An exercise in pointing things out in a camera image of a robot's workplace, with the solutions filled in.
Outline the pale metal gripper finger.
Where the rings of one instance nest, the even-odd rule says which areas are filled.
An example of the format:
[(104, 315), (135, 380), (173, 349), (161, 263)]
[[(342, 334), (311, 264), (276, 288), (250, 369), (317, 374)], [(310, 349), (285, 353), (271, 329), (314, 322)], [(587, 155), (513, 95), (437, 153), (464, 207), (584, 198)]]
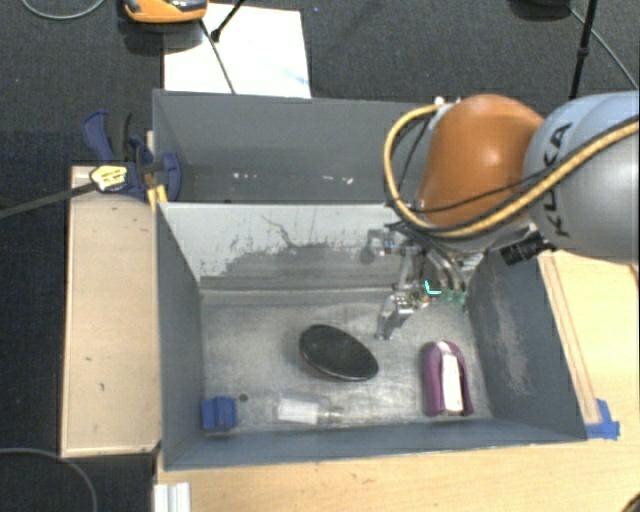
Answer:
[(370, 229), (367, 231), (366, 243), (360, 251), (360, 262), (370, 265), (377, 258), (393, 254), (396, 248), (395, 233), (391, 229)]
[(396, 329), (417, 311), (426, 308), (429, 299), (418, 291), (396, 291), (383, 302), (377, 315), (375, 336), (389, 340)]

